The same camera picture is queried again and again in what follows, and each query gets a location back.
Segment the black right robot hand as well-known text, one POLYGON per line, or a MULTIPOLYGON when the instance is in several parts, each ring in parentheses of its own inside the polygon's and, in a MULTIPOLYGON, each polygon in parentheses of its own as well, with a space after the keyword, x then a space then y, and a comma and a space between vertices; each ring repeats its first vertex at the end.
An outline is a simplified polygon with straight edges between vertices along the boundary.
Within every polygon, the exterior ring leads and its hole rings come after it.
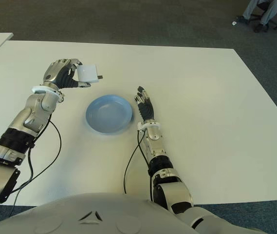
POLYGON ((146 90, 139 86, 134 100, 138 106, 143 121, 154 120, 154 109, 146 90))

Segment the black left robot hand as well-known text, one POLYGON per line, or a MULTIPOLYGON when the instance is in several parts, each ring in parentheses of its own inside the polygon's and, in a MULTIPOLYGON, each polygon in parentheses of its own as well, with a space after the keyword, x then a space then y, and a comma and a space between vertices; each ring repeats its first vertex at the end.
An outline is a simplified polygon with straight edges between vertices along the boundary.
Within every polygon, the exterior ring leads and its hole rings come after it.
POLYGON ((64 88, 88 88, 91 85, 88 82, 77 81, 73 79, 75 70, 82 63, 78 59, 58 59, 51 63, 43 76, 44 86, 55 90, 64 88))

